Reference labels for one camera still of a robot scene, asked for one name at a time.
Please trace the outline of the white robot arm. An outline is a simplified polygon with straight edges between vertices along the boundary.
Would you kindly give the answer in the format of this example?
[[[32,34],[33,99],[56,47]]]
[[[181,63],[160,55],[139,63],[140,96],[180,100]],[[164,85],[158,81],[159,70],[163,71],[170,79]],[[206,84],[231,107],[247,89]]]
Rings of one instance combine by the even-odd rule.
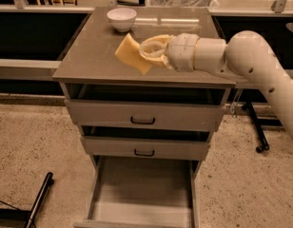
[[[293,79],[260,34],[245,30],[229,41],[187,33],[154,36],[139,46],[139,54],[154,65],[178,72],[200,70],[251,83],[262,92],[293,140]]]

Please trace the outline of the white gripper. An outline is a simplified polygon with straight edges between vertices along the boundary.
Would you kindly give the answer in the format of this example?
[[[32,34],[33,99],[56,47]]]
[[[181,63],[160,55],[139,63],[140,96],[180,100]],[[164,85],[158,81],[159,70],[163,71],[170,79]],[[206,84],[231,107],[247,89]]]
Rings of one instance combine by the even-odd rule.
[[[153,36],[141,43],[140,55],[157,67],[173,68],[178,72],[192,72],[199,39],[198,35],[188,33],[175,37],[168,34]]]

